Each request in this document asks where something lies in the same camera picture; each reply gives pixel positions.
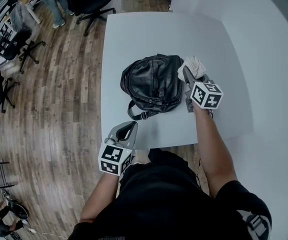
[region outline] white cloth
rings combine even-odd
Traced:
[[[177,70],[178,78],[185,82],[184,75],[183,75],[183,69],[184,66],[188,67],[188,69],[192,72],[192,75],[195,79],[199,79],[202,76],[204,76],[206,69],[203,66],[203,64],[200,62],[196,56],[193,57],[186,57],[184,60],[184,63],[180,68]]]

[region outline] black leather backpack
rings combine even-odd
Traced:
[[[182,81],[178,69],[182,64],[177,55],[157,54],[137,60],[123,71],[120,87],[132,99],[127,113],[133,120],[171,111],[181,103]],[[134,105],[144,112],[133,115]]]

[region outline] table leg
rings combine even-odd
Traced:
[[[40,24],[41,23],[40,19],[37,17],[37,15],[34,13],[34,11],[30,8],[30,6],[28,4],[25,4],[25,6],[26,6],[29,14],[32,15],[32,17],[37,22],[37,24]]]
[[[16,32],[16,31],[14,30],[14,28],[12,27],[12,25],[11,25],[8,21],[5,21],[4,24],[5,24],[6,26],[8,26],[10,30],[12,30],[13,32]]]

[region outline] backpack buckle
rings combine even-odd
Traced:
[[[140,116],[142,117],[142,120],[146,120],[146,119],[148,119],[148,115],[146,114],[146,111],[140,113]]]
[[[247,218],[247,224],[249,225],[249,227],[255,231],[256,235],[258,237],[260,237],[261,235],[263,235],[263,233],[266,231],[266,227],[263,224],[263,219],[261,218],[261,216],[258,215],[252,215],[250,217]]]

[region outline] wooden floor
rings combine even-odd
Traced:
[[[170,3],[113,0],[117,13],[167,12]],[[35,11],[41,19],[35,40],[46,42],[46,47],[34,52],[39,64],[28,60],[23,75],[17,59],[1,68],[4,77],[12,76],[20,86],[10,93],[16,108],[6,104],[6,114],[0,112],[0,159],[10,162],[6,175],[17,185],[9,191],[28,208],[31,227],[67,238],[101,176],[97,156],[102,142],[101,68],[106,24],[95,21],[89,35],[83,37],[86,21],[76,25],[76,17],[67,16],[66,25],[54,30],[48,9],[40,4]],[[196,146],[169,150],[198,172]],[[205,187],[202,168],[199,178]],[[24,240],[43,239],[24,229],[18,233]]]

